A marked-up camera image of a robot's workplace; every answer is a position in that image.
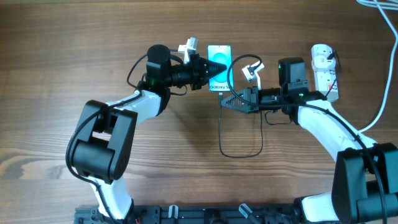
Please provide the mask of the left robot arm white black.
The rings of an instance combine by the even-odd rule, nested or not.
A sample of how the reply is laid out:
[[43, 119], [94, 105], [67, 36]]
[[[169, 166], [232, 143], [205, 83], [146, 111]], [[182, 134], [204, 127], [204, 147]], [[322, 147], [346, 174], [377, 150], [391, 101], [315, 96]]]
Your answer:
[[123, 174], [136, 126], [163, 112], [173, 95], [171, 87], [199, 90], [227, 70], [226, 65], [196, 52], [189, 53], [186, 61], [174, 53], [165, 45], [153, 45], [144, 55], [146, 72], [132, 95], [110, 103], [90, 100], [84, 105], [65, 162], [73, 176], [95, 191], [99, 205], [88, 223], [133, 223], [134, 201]]

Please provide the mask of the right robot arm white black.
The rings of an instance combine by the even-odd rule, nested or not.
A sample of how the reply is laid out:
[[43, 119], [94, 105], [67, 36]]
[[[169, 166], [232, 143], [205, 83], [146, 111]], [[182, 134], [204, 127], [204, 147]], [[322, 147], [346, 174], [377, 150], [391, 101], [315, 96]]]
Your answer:
[[379, 144], [310, 91], [302, 58], [279, 60], [279, 87], [232, 92], [220, 106], [243, 113], [281, 110], [335, 161], [331, 192], [295, 199], [295, 223], [365, 223], [397, 216], [397, 147]]

